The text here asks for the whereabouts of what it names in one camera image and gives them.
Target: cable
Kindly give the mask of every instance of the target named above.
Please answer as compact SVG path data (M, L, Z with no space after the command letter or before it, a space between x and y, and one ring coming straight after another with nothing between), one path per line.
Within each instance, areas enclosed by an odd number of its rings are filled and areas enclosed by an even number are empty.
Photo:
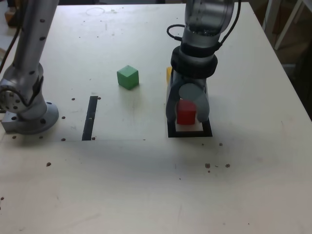
M175 40L178 40L178 41L182 41L182 37L173 36L173 35L169 32L169 30L170 30L171 28L174 28L174 27L182 27L182 28L185 28L185 25L183 25L183 24L173 24L173 25L170 25L170 26L167 28L167 34L168 34L171 38L173 38L173 39L175 39Z
M18 23L18 26L16 28L16 32L14 34L14 37L13 37L13 39L12 39L8 49L7 49L7 51L4 54L3 60L2 60L1 65L0 65L0 73L2 72L2 69L4 67L5 61L8 58L9 53L10 53L10 51L11 51L11 49L12 49L12 47L13 47L13 45L14 45L14 43L15 43L18 35L19 35L19 32L20 32L20 28L21 28L21 25L22 25L22 22L23 22L23 1L20 1L20 7L19 7L19 10L16 12L16 14L18 16L19 23Z
M239 14L240 14L240 9L242 6L242 0L238 0L238 9L237 9L237 14L236 14L236 18L234 20L233 25L231 26L230 30L228 31L228 33L224 36L224 38L222 39L222 41L220 42L221 46L223 45L223 43L225 42L225 40L228 38L228 36L231 34L231 32L233 31L233 29L235 28L238 18L239 18Z

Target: floor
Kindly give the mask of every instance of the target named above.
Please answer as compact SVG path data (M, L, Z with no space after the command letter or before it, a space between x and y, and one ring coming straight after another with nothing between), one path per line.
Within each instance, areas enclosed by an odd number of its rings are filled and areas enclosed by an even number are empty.
M255 14L262 25L267 5L255 10ZM274 29L275 37L283 30L292 9L287 6L281 6L280 12L277 16L276 25ZM292 23L290 26L281 48L275 51L278 59L282 64L297 63L301 56L306 52L310 42L312 40L312 13L307 9L304 9L301 18L297 24Z

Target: white table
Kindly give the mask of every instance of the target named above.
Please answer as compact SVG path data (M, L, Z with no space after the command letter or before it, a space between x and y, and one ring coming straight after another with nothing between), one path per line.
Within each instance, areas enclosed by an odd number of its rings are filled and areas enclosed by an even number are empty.
M43 139L0 132L1 234L311 233L312 124L249 4L207 80L214 137L192 139L167 138L164 106L185 5L97 7L58 7L41 58L66 119Z

